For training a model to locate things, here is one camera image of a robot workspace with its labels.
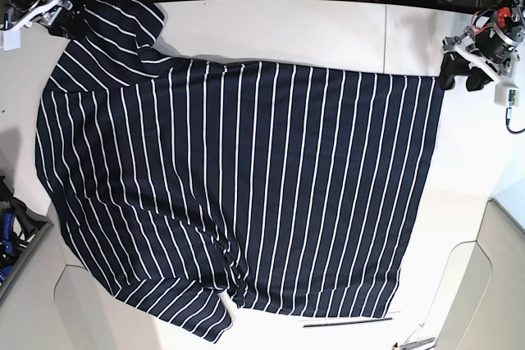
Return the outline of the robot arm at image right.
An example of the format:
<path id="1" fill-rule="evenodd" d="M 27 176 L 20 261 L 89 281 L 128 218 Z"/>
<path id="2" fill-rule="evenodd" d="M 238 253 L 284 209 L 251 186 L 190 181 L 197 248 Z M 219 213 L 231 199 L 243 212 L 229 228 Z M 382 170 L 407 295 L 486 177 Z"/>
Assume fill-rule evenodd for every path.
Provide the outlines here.
<path id="1" fill-rule="evenodd" d="M 438 83 L 451 90 L 457 76 L 465 77 L 469 92 L 493 82 L 497 93 L 517 101 L 514 67 L 518 47 L 524 43 L 524 0 L 495 0 L 476 11 L 469 26 L 459 36 L 442 42 L 442 62 Z"/>

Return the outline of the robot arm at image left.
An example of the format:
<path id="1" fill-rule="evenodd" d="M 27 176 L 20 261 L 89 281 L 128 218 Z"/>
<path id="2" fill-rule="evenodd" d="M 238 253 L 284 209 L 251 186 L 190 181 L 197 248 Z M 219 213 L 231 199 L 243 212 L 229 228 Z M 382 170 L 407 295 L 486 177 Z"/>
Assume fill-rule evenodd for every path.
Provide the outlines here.
<path id="1" fill-rule="evenodd" d="M 18 48 L 21 30 L 34 24 L 43 26 L 50 35 L 80 40 L 87 25 L 71 0 L 5 0 L 1 17 L 1 42 L 4 49 Z"/>

